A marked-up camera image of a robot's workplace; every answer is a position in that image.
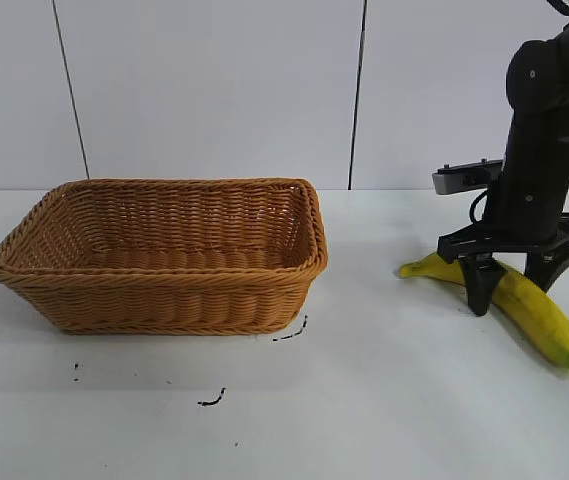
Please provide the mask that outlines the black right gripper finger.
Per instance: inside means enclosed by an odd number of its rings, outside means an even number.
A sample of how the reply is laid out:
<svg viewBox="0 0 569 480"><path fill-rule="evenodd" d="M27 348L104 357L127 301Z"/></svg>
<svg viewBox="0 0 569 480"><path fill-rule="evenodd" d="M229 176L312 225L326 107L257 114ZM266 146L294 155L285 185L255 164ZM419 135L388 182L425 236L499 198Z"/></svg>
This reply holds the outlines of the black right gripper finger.
<svg viewBox="0 0 569 480"><path fill-rule="evenodd" d="M505 268L491 254L468 255L459 259L467 291L467 303L476 316L487 313Z"/></svg>
<svg viewBox="0 0 569 480"><path fill-rule="evenodd" d="M528 253L524 276L544 292L569 268L569 242L553 250Z"/></svg>

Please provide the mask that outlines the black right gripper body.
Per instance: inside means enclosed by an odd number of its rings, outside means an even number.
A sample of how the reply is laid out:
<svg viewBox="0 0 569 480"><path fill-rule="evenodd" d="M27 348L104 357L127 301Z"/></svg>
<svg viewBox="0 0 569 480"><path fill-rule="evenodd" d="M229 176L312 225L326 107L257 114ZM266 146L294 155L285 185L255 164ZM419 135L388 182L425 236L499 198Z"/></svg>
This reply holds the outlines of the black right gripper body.
<svg viewBox="0 0 569 480"><path fill-rule="evenodd" d="M437 171L437 192L481 190L481 217L438 240L446 262L494 252L538 253L569 242L569 108L513 116L505 157Z"/></svg>

